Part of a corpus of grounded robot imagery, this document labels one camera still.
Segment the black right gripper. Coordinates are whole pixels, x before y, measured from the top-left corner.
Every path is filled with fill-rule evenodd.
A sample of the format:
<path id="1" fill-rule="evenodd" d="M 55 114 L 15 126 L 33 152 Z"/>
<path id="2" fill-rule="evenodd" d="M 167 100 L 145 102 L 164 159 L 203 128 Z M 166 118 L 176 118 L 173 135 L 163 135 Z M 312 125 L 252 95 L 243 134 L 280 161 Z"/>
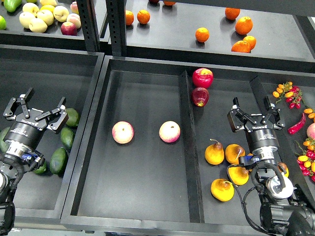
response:
<path id="1" fill-rule="evenodd" d="M 257 155 L 260 160 L 272 160 L 279 148 L 274 129 L 283 129 L 285 121 L 282 119 L 282 110 L 271 103 L 268 96 L 263 99 L 263 104 L 265 114 L 260 123 L 255 124 L 255 120 L 240 108 L 238 98 L 234 97 L 227 119 L 232 132 L 245 129 L 249 150 L 253 155 Z"/>

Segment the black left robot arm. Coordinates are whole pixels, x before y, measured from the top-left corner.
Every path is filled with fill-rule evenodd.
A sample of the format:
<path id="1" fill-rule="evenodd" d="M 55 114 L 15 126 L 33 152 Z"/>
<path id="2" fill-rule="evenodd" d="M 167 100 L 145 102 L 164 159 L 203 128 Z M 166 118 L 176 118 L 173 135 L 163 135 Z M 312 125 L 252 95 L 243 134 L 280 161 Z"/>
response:
<path id="1" fill-rule="evenodd" d="M 14 227 L 17 185 L 24 174 L 43 166 L 43 154 L 36 150 L 46 130 L 58 134 L 68 120 L 66 98 L 62 97 L 51 111 L 29 108 L 33 88 L 19 97 L 10 98 L 3 116 L 13 121 L 3 138 L 8 149 L 0 156 L 0 234 L 8 235 Z"/>

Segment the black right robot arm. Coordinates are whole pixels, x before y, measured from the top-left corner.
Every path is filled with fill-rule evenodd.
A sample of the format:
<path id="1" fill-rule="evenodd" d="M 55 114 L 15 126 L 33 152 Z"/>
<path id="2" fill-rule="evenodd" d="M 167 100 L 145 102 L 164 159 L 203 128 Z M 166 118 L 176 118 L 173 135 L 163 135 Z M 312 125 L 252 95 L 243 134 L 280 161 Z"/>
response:
<path id="1" fill-rule="evenodd" d="M 233 99 L 227 118 L 233 132 L 245 132 L 251 154 L 237 155 L 238 164 L 231 164 L 226 170 L 241 167 L 250 171 L 252 190 L 257 191 L 261 203 L 260 225 L 246 216 L 253 229 L 270 236 L 313 236 L 315 211 L 303 201 L 298 187 L 275 159 L 280 147 L 275 131 L 285 126 L 281 110 L 268 97 L 264 104 L 264 114 L 248 114 L 240 108 L 238 98 Z"/>

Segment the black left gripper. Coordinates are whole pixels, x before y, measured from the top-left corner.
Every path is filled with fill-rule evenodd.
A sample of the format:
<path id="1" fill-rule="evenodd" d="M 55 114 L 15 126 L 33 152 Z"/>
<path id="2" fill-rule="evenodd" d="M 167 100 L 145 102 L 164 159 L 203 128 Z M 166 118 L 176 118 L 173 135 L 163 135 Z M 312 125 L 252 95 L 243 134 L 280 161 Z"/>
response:
<path id="1" fill-rule="evenodd" d="M 21 150 L 22 152 L 35 151 L 45 130 L 51 130 L 59 134 L 68 120 L 65 111 L 66 98 L 62 97 L 57 108 L 43 112 L 35 108 L 28 109 L 28 102 L 33 96 L 33 88 L 19 97 L 10 98 L 3 116 L 12 120 L 13 124 L 4 137 L 10 152 Z M 15 112 L 21 107 L 22 113 Z"/>

